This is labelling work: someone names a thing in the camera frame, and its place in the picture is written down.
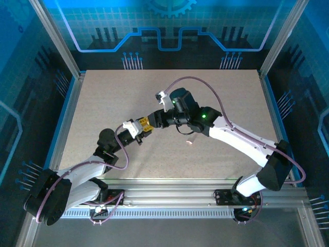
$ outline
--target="glass panel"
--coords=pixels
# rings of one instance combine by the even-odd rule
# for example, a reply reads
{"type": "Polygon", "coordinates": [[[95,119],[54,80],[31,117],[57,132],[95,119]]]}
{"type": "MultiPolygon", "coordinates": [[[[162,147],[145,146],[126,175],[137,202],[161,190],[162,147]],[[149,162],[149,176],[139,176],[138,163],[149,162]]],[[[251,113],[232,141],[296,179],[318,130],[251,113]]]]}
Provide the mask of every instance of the glass panel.
{"type": "MultiPolygon", "coordinates": [[[[326,200],[329,198],[328,8],[326,0],[308,3],[268,74],[294,156],[306,171],[308,194],[311,199],[325,195],[326,200]]],[[[322,211],[325,208],[317,209],[318,213],[322,211]]],[[[322,232],[328,241],[328,231],[322,232]]]]}
{"type": "Polygon", "coordinates": [[[43,167],[72,75],[27,0],[0,7],[0,239],[14,246],[39,170],[23,162],[43,167]]]}
{"type": "Polygon", "coordinates": [[[293,0],[45,0],[85,69],[258,69],[293,0]]]}

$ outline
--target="black mounting plate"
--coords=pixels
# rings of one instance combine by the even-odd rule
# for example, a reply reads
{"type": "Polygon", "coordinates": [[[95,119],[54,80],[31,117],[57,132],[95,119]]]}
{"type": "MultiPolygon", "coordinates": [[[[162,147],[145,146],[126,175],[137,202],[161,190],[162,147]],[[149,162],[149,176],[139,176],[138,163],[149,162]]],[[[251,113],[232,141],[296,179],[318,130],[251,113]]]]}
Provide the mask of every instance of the black mounting plate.
{"type": "MultiPolygon", "coordinates": [[[[238,204],[234,203],[232,198],[232,192],[230,189],[217,189],[214,192],[214,198],[216,200],[217,206],[237,206],[238,204]]],[[[245,198],[243,202],[238,205],[244,205],[244,206],[252,206],[254,204],[254,200],[250,197],[245,198]]]]}

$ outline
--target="small object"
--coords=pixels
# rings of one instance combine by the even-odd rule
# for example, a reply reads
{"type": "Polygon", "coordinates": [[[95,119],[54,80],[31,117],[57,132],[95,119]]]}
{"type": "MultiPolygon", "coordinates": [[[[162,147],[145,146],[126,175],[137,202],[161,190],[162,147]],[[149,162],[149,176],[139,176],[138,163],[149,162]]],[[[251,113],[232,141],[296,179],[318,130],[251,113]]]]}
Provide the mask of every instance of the small object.
{"type": "Polygon", "coordinates": [[[24,174],[25,176],[28,176],[28,177],[30,177],[30,178],[32,178],[32,179],[36,179],[35,177],[33,177],[33,176],[31,176],[31,175],[29,175],[29,174],[23,172],[22,170],[19,170],[19,175],[20,175],[20,174],[24,174]]]}
{"type": "Polygon", "coordinates": [[[98,206],[95,208],[95,213],[99,214],[102,211],[102,207],[98,206]]]}
{"type": "Polygon", "coordinates": [[[223,65],[223,61],[224,61],[225,57],[221,58],[221,64],[220,64],[220,69],[222,69],[222,65],[223,65]]]}
{"type": "Polygon", "coordinates": [[[32,161],[29,161],[29,164],[30,165],[34,165],[34,166],[40,168],[41,170],[43,170],[43,168],[41,166],[38,166],[37,164],[33,163],[32,161]]]}
{"type": "Polygon", "coordinates": [[[188,145],[192,145],[192,144],[194,143],[196,137],[197,137],[197,133],[195,133],[194,135],[192,135],[191,137],[189,137],[189,138],[186,140],[187,144],[188,144],[188,145]]]}
{"type": "Polygon", "coordinates": [[[36,171],[36,172],[40,172],[40,170],[35,169],[34,167],[29,166],[28,164],[26,164],[25,161],[22,162],[22,165],[23,165],[23,166],[27,166],[27,167],[31,168],[32,170],[34,170],[34,171],[36,171]]]}
{"type": "Polygon", "coordinates": [[[143,69],[143,58],[139,58],[139,60],[140,60],[140,67],[141,69],[143,69]]]}
{"type": "Polygon", "coordinates": [[[20,181],[19,179],[15,179],[15,183],[21,183],[21,184],[24,184],[24,185],[26,185],[26,186],[30,186],[30,187],[32,187],[32,185],[30,185],[30,184],[27,184],[27,183],[24,183],[24,182],[22,182],[22,181],[20,181]]]}
{"type": "Polygon", "coordinates": [[[20,190],[23,190],[23,189],[24,189],[24,190],[28,190],[28,191],[30,191],[30,189],[25,188],[23,185],[21,185],[21,186],[20,186],[20,190]]]}
{"type": "Polygon", "coordinates": [[[30,182],[30,183],[35,183],[35,181],[29,180],[27,177],[23,177],[23,181],[25,182],[30,182]]]}
{"type": "Polygon", "coordinates": [[[320,197],[311,199],[310,202],[315,201],[315,200],[319,200],[319,199],[324,200],[324,195],[321,195],[320,197]]]}
{"type": "Polygon", "coordinates": [[[313,208],[313,210],[318,210],[318,209],[326,209],[326,210],[328,210],[328,205],[325,204],[323,207],[313,208]]]}
{"type": "Polygon", "coordinates": [[[236,57],[233,58],[233,63],[232,63],[231,69],[233,69],[235,63],[236,63],[236,57]]]}
{"type": "Polygon", "coordinates": [[[169,95],[164,93],[164,91],[160,91],[155,95],[156,99],[158,100],[159,104],[163,104],[164,112],[174,108],[173,101],[170,99],[169,95]]]}
{"type": "Polygon", "coordinates": [[[133,59],[134,59],[134,62],[135,62],[135,69],[137,69],[137,63],[136,63],[137,58],[133,58],[133,59]]]}
{"type": "Polygon", "coordinates": [[[320,218],[315,218],[316,220],[322,220],[322,219],[328,219],[329,215],[327,217],[320,217],[320,218]]]}
{"type": "Polygon", "coordinates": [[[235,68],[235,69],[238,69],[238,68],[239,68],[239,66],[240,66],[240,63],[241,63],[242,59],[243,59],[243,57],[239,57],[239,62],[237,63],[237,66],[236,66],[236,68],[235,68]]]}
{"type": "Polygon", "coordinates": [[[34,174],[34,175],[36,175],[36,176],[38,176],[38,177],[39,177],[39,174],[37,174],[37,173],[35,173],[35,172],[31,171],[29,168],[27,168],[27,169],[26,169],[26,171],[27,171],[27,172],[30,172],[30,173],[32,173],[32,174],[34,174]]]}
{"type": "Polygon", "coordinates": [[[130,70],[132,69],[132,65],[131,65],[131,63],[130,63],[130,58],[127,58],[127,60],[128,60],[128,63],[129,63],[129,68],[130,68],[130,70]]]}
{"type": "Polygon", "coordinates": [[[321,215],[321,214],[327,214],[327,213],[329,213],[329,211],[325,211],[325,212],[316,213],[316,214],[314,214],[314,215],[321,215]]]}
{"type": "Polygon", "coordinates": [[[226,63],[225,69],[227,69],[227,66],[228,66],[228,63],[229,63],[230,60],[231,60],[231,58],[228,57],[228,58],[227,58],[227,63],[226,63]]]}
{"type": "Polygon", "coordinates": [[[323,201],[323,202],[313,203],[313,204],[311,204],[311,206],[322,204],[322,203],[326,203],[326,202],[329,202],[329,201],[323,201]]]}
{"type": "Polygon", "coordinates": [[[138,69],[140,69],[140,65],[139,65],[139,58],[138,58],[138,55],[139,55],[139,53],[138,53],[138,52],[136,52],[136,53],[135,53],[135,55],[136,55],[136,57],[137,57],[137,64],[138,64],[138,69]]]}
{"type": "Polygon", "coordinates": [[[143,126],[138,120],[123,122],[123,128],[129,130],[129,133],[133,139],[135,139],[137,135],[143,132],[143,126]]]}
{"type": "Polygon", "coordinates": [[[228,65],[228,68],[230,68],[230,66],[231,66],[231,63],[232,63],[232,61],[233,61],[233,56],[234,56],[234,54],[235,54],[235,51],[234,51],[234,52],[232,52],[232,57],[231,57],[231,61],[230,61],[230,64],[228,65]]]}
{"type": "Polygon", "coordinates": [[[126,70],[125,63],[124,63],[124,58],[121,58],[121,60],[122,60],[123,68],[124,68],[124,70],[126,70]]]}

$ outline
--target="aluminum frame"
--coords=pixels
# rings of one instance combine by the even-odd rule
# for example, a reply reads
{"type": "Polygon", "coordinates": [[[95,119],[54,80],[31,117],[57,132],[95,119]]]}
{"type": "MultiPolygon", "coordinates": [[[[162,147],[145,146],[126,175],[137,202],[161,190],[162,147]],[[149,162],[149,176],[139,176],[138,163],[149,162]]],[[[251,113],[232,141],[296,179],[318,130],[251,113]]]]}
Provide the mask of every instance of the aluminum frame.
{"type": "MultiPolygon", "coordinates": [[[[265,95],[265,100],[267,102],[267,106],[269,109],[269,113],[273,122],[273,126],[277,135],[278,139],[284,139],[284,136],[280,130],[280,124],[279,120],[280,116],[277,116],[276,111],[274,109],[274,104],[275,102],[272,101],[271,96],[270,96],[270,89],[267,87],[266,83],[266,77],[261,77],[261,85],[264,91],[265,95]]],[[[295,176],[293,171],[290,171],[289,173],[290,178],[292,180],[295,180],[295,176]]],[[[308,244],[308,246],[313,247],[313,246],[319,246],[319,247],[324,247],[324,241],[321,235],[321,232],[319,230],[317,221],[315,219],[315,215],[313,213],[312,208],[308,206],[309,201],[307,205],[298,207],[298,215],[300,218],[300,228],[304,231],[305,233],[305,240],[308,244]]]]}
{"type": "MultiPolygon", "coordinates": [[[[81,73],[79,79],[74,80],[74,85],[71,94],[68,96],[69,102],[51,156],[50,165],[49,165],[50,169],[57,169],[60,165],[69,128],[71,126],[74,111],[78,103],[84,76],[85,73],[81,73]]],[[[27,213],[25,216],[25,220],[20,235],[16,243],[16,247],[32,246],[37,230],[38,230],[38,224],[35,221],[35,217],[27,213]]]]}
{"type": "MultiPolygon", "coordinates": [[[[231,189],[231,179],[113,179],[110,189],[124,189],[122,207],[129,208],[242,208],[217,206],[216,189],[231,189]]],[[[305,188],[284,185],[280,191],[263,190],[263,208],[309,208],[305,188]]]]}
{"type": "Polygon", "coordinates": [[[290,37],[297,21],[304,12],[304,9],[309,0],[297,0],[294,4],[291,12],[289,13],[287,19],[285,20],[276,40],[273,43],[268,55],[266,56],[264,63],[260,69],[261,78],[265,78],[269,70],[271,69],[274,61],[278,57],[280,51],[282,50],[287,39],[290,37]]]}
{"type": "Polygon", "coordinates": [[[74,78],[79,79],[80,70],[77,63],[75,62],[71,52],[69,51],[61,33],[59,32],[56,24],[54,23],[52,17],[50,16],[48,9],[43,4],[42,0],[29,0],[33,9],[35,10],[37,16],[39,17],[41,23],[45,27],[48,35],[56,46],[58,52],[66,63],[68,69],[74,76],[74,78]]]}

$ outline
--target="cable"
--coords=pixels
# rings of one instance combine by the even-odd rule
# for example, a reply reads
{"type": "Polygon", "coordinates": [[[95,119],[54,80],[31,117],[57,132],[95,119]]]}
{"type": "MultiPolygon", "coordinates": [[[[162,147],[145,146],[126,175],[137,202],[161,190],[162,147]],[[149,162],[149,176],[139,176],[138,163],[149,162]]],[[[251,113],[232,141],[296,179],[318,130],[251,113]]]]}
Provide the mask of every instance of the cable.
{"type": "Polygon", "coordinates": [[[263,193],[262,193],[261,190],[259,191],[259,195],[260,195],[260,197],[261,197],[261,204],[259,205],[259,207],[258,207],[258,211],[256,212],[255,216],[252,217],[251,219],[249,218],[249,220],[246,222],[246,223],[248,223],[248,224],[251,223],[252,221],[254,221],[255,218],[258,217],[258,215],[261,213],[261,211],[262,211],[262,209],[263,209],[264,198],[263,198],[263,193]]]}
{"type": "Polygon", "coordinates": [[[182,135],[192,135],[194,133],[194,131],[191,131],[190,133],[181,133],[181,131],[178,128],[178,125],[176,125],[176,130],[182,135]]]}
{"type": "Polygon", "coordinates": [[[233,126],[233,124],[230,122],[230,120],[228,119],[227,115],[226,115],[226,112],[224,110],[224,106],[222,104],[222,101],[219,97],[219,95],[216,93],[216,91],[212,88],[211,85],[209,85],[206,81],[200,79],[200,78],[197,78],[197,77],[194,77],[194,76],[184,76],[184,77],[181,77],[181,78],[178,78],[177,80],[175,80],[173,83],[171,83],[169,85],[169,87],[164,91],[164,93],[167,93],[176,83],[178,83],[179,81],[182,81],[184,79],[194,79],[194,80],[197,80],[197,81],[200,81],[202,82],[204,85],[206,85],[215,95],[215,97],[217,98],[217,101],[219,102],[220,104],[220,107],[221,107],[221,110],[222,110],[222,113],[223,113],[223,116],[224,116],[224,119],[227,123],[227,125],[231,128],[231,129],[234,129],[238,134],[240,134],[241,136],[259,144],[259,145],[262,145],[264,148],[269,148],[270,150],[272,151],[275,151],[277,153],[279,153],[280,155],[282,155],[283,157],[285,157],[287,160],[289,160],[291,163],[293,163],[297,168],[298,170],[302,173],[302,178],[300,180],[297,180],[297,181],[286,181],[284,182],[285,184],[298,184],[298,183],[301,183],[303,182],[305,179],[306,179],[306,173],[304,171],[304,169],[296,162],[294,161],[289,155],[285,154],[284,152],[280,151],[279,149],[275,148],[275,147],[272,147],[260,140],[257,140],[256,138],[244,133],[243,131],[239,130],[238,128],[236,128],[235,126],[233,126]]]}
{"type": "Polygon", "coordinates": [[[102,224],[102,223],[105,223],[106,221],[108,221],[112,217],[112,215],[114,214],[115,210],[117,210],[118,205],[119,205],[121,199],[123,198],[123,192],[121,192],[116,197],[114,197],[113,199],[111,199],[110,202],[115,201],[117,198],[119,198],[119,199],[118,199],[117,203],[115,204],[115,207],[111,210],[111,213],[104,220],[99,220],[99,222],[96,222],[96,221],[94,221],[93,217],[90,217],[90,221],[93,224],[102,224]]]}
{"type": "Polygon", "coordinates": [[[35,220],[37,223],[42,223],[40,221],[40,215],[41,215],[41,212],[42,212],[42,209],[44,208],[51,192],[55,189],[56,185],[60,182],[60,180],[62,180],[63,178],[65,178],[67,175],[69,175],[72,171],[74,171],[75,169],[81,167],[81,166],[84,166],[84,165],[88,165],[88,164],[100,164],[100,165],[104,165],[104,166],[108,166],[108,167],[112,167],[114,169],[117,169],[117,170],[124,170],[128,167],[128,164],[129,164],[129,156],[128,156],[128,153],[126,151],[126,149],[124,148],[122,142],[120,141],[120,139],[118,138],[118,130],[122,128],[123,125],[120,125],[114,132],[114,137],[115,139],[117,140],[119,146],[121,147],[125,157],[126,157],[126,165],[124,167],[116,167],[116,166],[112,166],[112,165],[109,165],[107,163],[104,163],[104,162],[100,162],[100,161],[86,161],[86,162],[82,162],[82,163],[79,163],[75,166],[73,166],[72,168],[70,168],[69,170],[67,170],[63,175],[61,175],[54,183],[53,185],[50,187],[50,189],[47,191],[47,194],[46,196],[44,197],[43,201],[41,202],[40,204],[40,207],[38,209],[38,212],[36,213],[36,217],[35,217],[35,220]]]}
{"type": "Polygon", "coordinates": [[[251,198],[255,202],[255,209],[257,209],[257,198],[255,198],[255,196],[251,196],[251,198]]]}

